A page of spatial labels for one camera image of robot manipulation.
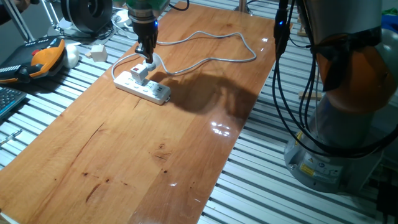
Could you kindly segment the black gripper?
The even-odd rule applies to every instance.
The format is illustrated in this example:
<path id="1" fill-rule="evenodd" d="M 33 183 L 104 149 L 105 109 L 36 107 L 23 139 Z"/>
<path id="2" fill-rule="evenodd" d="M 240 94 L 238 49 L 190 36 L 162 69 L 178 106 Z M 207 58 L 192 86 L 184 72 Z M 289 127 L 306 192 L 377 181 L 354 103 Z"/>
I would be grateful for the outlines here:
<path id="1" fill-rule="evenodd" d="M 154 49 L 157 45 L 158 36 L 158 21 L 154 20 L 146 23 L 132 23 L 133 31 L 138 36 L 138 46 L 135 48 L 135 53 L 145 58 L 147 63 L 154 62 Z"/>

